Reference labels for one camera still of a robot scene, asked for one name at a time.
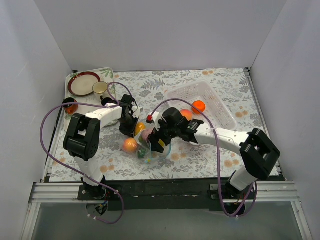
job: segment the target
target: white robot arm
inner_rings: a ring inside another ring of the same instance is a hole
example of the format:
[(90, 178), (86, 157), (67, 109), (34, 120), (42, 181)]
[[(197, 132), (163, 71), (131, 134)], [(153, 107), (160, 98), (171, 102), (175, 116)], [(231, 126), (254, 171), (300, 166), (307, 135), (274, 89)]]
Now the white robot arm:
[[(132, 137), (139, 115), (143, 111), (142, 108), (133, 106), (135, 100), (132, 96), (125, 94), (119, 102), (119, 106), (112, 107), (116, 104), (108, 103), (110, 108), (100, 108), (85, 115), (75, 113), (64, 138), (63, 147), (74, 157), (81, 172), (97, 182), (104, 181), (95, 157), (99, 147), (100, 130), (119, 120), (120, 132)], [(86, 177), (82, 182), (92, 189), (93, 195), (97, 192), (97, 198), (99, 197), (101, 186)]]
[[(168, 145), (176, 137), (196, 144), (217, 145), (213, 129), (207, 123), (196, 119), (188, 121), (174, 107), (163, 114), (155, 112), (152, 118), (149, 115), (147, 122), (155, 124), (148, 137), (152, 151), (163, 152), (159, 140)], [(262, 130), (254, 128), (252, 132), (238, 132), (216, 128), (215, 131), (219, 146), (240, 155), (244, 162), (244, 166), (234, 172), (226, 184), (230, 195), (239, 195), (256, 180), (268, 179), (280, 152)]]

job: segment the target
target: glass panel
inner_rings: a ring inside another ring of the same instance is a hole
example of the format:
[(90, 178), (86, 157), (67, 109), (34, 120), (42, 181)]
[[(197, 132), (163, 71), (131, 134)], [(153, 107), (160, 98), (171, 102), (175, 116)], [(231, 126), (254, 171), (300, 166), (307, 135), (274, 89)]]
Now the glass panel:
[[(119, 212), (102, 217), (114, 220)], [(205, 209), (127, 210), (120, 222), (106, 225), (87, 217), (84, 203), (42, 203), (34, 240), (301, 240), (290, 202), (256, 203), (240, 219)]]

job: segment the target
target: plate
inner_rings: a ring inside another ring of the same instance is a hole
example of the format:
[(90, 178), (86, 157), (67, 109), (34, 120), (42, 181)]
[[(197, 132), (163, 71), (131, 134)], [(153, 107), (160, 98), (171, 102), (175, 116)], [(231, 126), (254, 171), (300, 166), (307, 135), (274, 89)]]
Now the plate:
[(101, 80), (96, 73), (91, 71), (81, 72), (71, 78), (68, 90), (75, 96), (85, 97), (93, 93), (92, 87), (97, 82), (101, 82)]

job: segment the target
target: floral tablecloth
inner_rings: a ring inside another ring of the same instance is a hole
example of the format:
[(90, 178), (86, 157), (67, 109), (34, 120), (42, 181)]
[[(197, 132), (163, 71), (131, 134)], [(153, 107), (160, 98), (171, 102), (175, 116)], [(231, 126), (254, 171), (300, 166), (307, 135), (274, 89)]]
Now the floral tablecloth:
[[(178, 85), (205, 80), (220, 95), (238, 122), (238, 131), (263, 128), (250, 87), (243, 69), (213, 68), (186, 71), (134, 71), (118, 72), (114, 80), (125, 84), (139, 106), (143, 107), (141, 120), (145, 121), (162, 100), (164, 93)], [(125, 90), (116, 87), (117, 96)], [(65, 131), (59, 138), (55, 156), (62, 162), (79, 169), (74, 159), (63, 148)], [(217, 177), (217, 148), (211, 145), (194, 146), (181, 139), (172, 140), (172, 150), (165, 159), (153, 163), (143, 161), (119, 149), (121, 138), (119, 123), (105, 127), (100, 132), (99, 149), (96, 154), (100, 171), (107, 180), (145, 180)], [(228, 150), (221, 149), (221, 176), (229, 177), (244, 163), (242, 158)], [(274, 168), (272, 176), (277, 176)], [(50, 182), (80, 181), (80, 175), (57, 163), (53, 163)]]

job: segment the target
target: white plastic basket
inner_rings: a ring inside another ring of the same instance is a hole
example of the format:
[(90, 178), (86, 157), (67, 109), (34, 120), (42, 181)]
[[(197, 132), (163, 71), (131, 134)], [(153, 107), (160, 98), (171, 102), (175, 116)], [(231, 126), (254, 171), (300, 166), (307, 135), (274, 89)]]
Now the white plastic basket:
[[(197, 100), (204, 102), (206, 108), (204, 114), (212, 121), (215, 128), (223, 128), (228, 130), (237, 129), (237, 121), (225, 106), (217, 92), (206, 81), (194, 81), (183, 84), (168, 90), (165, 93), (166, 99), (183, 99), (189, 103)], [(187, 109), (191, 111), (191, 107), (182, 101), (169, 101), (170, 107), (175, 107), (178, 110)], [(193, 114), (194, 119), (204, 121), (207, 120), (201, 114)]]

